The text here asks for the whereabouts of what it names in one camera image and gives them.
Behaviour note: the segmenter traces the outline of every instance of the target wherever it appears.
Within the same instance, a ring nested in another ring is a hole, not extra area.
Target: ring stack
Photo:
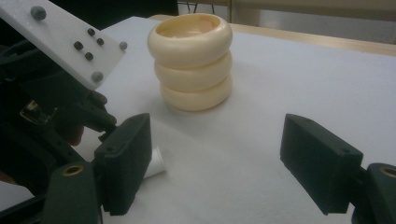
[[[231,93],[233,32],[227,21],[210,14],[188,14],[163,21],[149,33],[148,50],[165,102],[199,111]]]

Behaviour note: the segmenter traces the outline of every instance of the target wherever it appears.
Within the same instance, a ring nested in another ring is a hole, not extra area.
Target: cream ring
[[[180,110],[205,110],[224,101],[231,93],[233,79],[227,76],[219,85],[203,91],[182,92],[173,91],[161,85],[163,99]]]
[[[216,86],[231,71],[233,57],[228,51],[217,61],[192,69],[174,69],[154,63],[155,74],[161,83],[174,91],[200,91]]]
[[[187,14],[163,21],[148,35],[151,56],[175,68],[202,66],[224,55],[233,31],[224,19],[209,14]]]

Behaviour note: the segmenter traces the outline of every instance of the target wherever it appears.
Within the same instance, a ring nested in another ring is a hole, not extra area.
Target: screw
[[[87,52],[87,53],[85,54],[85,58],[86,58],[88,61],[91,61],[91,60],[93,59],[93,54],[91,54],[90,52]]]
[[[120,49],[126,50],[128,48],[128,44],[125,41],[120,42]]]
[[[46,9],[44,9],[43,7],[32,7],[30,9],[30,14],[37,21],[42,21],[47,17]]]
[[[75,49],[77,50],[81,50],[84,48],[84,46],[81,44],[81,42],[76,41],[76,43],[74,44]]]
[[[90,29],[88,29],[88,34],[90,36],[93,36],[93,35],[95,35],[95,31],[92,28],[90,28]]]
[[[103,73],[96,71],[96,72],[92,73],[91,79],[94,82],[100,82],[103,80]]]
[[[105,40],[103,40],[102,38],[99,38],[96,40],[96,43],[98,43],[98,45],[102,46],[105,44]]]

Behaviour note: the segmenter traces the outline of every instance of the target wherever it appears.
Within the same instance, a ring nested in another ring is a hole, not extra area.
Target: white table surface
[[[167,171],[143,182],[127,215],[104,213],[104,222],[350,223],[353,206],[347,215],[323,216],[284,167],[284,118],[318,122],[360,150],[364,168],[396,164],[396,57],[234,33],[232,94],[213,109],[187,113],[160,95],[146,40],[156,23],[131,18],[105,29],[129,47],[98,91],[119,123],[150,113]],[[77,148],[87,160],[97,135],[87,130]]]

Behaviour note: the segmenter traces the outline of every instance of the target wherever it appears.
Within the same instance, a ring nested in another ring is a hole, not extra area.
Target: white mounting plate
[[[30,10],[35,6],[46,10],[44,20],[32,17]],[[120,41],[48,0],[0,0],[0,17],[90,90],[103,83],[125,53],[120,49]],[[87,33],[89,28],[95,31],[94,36]],[[103,46],[96,42],[98,38],[105,41]],[[82,50],[74,48],[76,41],[82,43]],[[91,61],[85,58],[87,52],[93,55]],[[96,71],[104,75],[101,81],[92,80]]]

